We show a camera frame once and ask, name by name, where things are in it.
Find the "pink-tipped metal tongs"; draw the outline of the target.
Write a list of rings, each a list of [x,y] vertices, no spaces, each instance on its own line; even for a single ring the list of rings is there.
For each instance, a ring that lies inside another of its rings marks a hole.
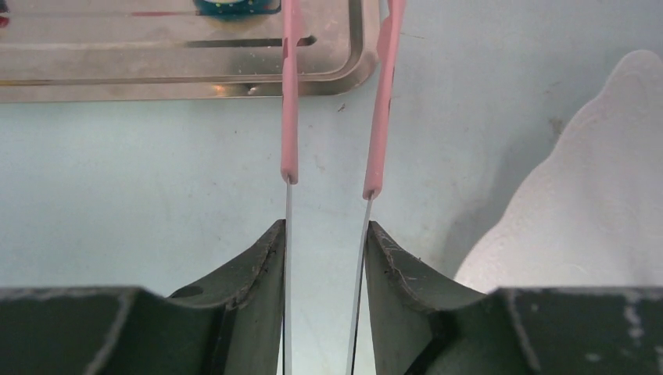
[[[363,199],[367,201],[357,253],[357,270],[353,289],[353,320],[350,326],[346,373],[355,374],[357,361],[357,335],[360,322],[360,304],[364,277],[364,248],[367,241],[368,224],[373,201],[383,187],[385,155],[389,129],[389,114],[392,87],[396,69],[400,31],[406,8],[405,1],[388,1],[389,14],[382,21],[378,33],[377,53],[381,63],[375,106],[372,116],[371,137],[364,178]],[[281,111],[281,176],[286,183],[285,200],[285,251],[283,263],[284,308],[282,320],[282,372],[292,372],[292,309],[291,267],[288,259],[292,248],[292,186],[299,179],[298,164],[298,120],[299,120],[299,76],[297,69],[297,46],[302,36],[303,18],[298,1],[282,1],[282,111]]]

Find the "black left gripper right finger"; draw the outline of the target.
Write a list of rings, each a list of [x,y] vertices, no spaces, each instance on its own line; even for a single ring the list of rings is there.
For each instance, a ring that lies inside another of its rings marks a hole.
[[[376,222],[364,245],[379,374],[659,374],[659,287],[465,287]]]

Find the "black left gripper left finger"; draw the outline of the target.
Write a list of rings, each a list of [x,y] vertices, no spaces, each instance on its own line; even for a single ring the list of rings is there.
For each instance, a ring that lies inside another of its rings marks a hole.
[[[141,287],[4,288],[4,374],[274,374],[286,222],[163,297]]]

